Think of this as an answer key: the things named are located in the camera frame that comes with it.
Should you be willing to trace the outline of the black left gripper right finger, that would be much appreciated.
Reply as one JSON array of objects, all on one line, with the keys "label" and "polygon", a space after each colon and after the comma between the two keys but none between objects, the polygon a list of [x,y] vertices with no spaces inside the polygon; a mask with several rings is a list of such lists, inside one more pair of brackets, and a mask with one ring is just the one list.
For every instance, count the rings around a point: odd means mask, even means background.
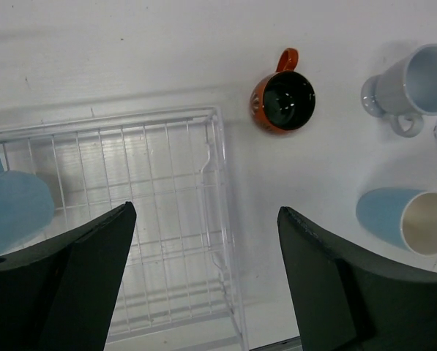
[{"label": "black left gripper right finger", "polygon": [[437,273],[395,262],[289,207],[277,218],[304,350],[437,350]]}]

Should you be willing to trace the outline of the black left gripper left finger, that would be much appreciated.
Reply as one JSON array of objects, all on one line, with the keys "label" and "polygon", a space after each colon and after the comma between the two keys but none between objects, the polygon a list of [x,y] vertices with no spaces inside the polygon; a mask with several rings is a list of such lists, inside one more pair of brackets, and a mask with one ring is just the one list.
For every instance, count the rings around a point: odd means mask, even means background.
[{"label": "black left gripper left finger", "polygon": [[135,222],[126,202],[0,256],[0,350],[103,350]]}]

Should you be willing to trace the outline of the tall light blue mug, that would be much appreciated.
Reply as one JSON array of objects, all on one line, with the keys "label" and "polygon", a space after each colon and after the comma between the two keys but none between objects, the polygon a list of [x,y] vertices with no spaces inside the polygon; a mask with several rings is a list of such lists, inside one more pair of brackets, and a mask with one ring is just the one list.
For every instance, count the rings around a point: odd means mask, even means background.
[{"label": "tall light blue mug", "polygon": [[49,225],[54,202],[36,175],[5,170],[0,158],[0,255]]}]

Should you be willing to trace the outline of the light blue cream-lined mug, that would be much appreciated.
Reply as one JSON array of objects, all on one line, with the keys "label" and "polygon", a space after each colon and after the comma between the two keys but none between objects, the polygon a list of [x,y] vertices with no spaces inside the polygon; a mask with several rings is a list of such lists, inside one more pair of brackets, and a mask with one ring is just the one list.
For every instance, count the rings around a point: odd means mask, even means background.
[{"label": "light blue cream-lined mug", "polygon": [[374,189],[359,198],[356,217],[363,228],[393,246],[437,255],[437,192]]}]

